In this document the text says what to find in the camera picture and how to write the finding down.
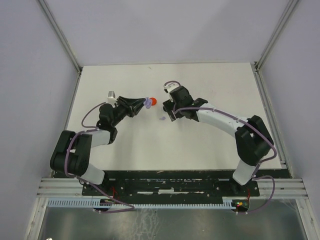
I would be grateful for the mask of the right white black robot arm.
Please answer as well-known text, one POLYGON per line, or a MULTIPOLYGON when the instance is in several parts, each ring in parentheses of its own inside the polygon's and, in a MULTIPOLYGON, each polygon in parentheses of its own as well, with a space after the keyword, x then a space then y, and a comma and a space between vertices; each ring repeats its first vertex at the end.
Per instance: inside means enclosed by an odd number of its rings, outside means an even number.
POLYGON ((163 110, 171 121, 186 118, 208 124, 234 137, 239 163, 229 183, 231 193, 242 195, 248 189, 262 163, 277 156, 274 141, 261 117, 241 117, 222 111, 203 98, 193 99, 187 88, 177 81, 163 85, 169 99, 163 110))

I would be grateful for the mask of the purple charging case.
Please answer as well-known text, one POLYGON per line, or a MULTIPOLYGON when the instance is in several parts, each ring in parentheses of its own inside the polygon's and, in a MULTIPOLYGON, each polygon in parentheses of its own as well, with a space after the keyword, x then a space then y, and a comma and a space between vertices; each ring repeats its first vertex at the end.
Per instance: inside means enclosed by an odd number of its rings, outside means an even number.
POLYGON ((152 107, 153 100, 151 98, 149 98, 149 97, 146 97, 143 104, 144 104, 146 109, 150 109, 152 107))

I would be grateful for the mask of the red charging case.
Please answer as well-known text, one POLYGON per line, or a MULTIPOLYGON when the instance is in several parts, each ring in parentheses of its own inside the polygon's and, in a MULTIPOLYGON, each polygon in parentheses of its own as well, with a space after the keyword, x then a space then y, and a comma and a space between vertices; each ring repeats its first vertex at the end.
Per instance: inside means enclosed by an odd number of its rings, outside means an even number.
POLYGON ((151 100, 151 105, 152 106, 157 104, 157 100, 154 97, 151 97, 150 100, 151 100))

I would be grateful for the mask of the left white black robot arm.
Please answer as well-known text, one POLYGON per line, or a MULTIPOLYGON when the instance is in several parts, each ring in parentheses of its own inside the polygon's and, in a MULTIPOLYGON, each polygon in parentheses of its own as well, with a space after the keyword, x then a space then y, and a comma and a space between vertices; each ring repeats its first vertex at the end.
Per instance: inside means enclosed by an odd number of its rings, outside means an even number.
POLYGON ((98 109, 98 121, 95 126, 81 125, 84 130, 76 133, 70 130, 61 132, 50 159, 50 168, 67 177, 77 178, 93 184, 99 195, 106 195, 111 189, 106 173, 90 163, 91 149, 112 144, 117 136, 116 126, 126 117, 135 117, 143 107, 149 108, 149 98, 115 98, 108 97, 93 107, 90 112, 98 109))

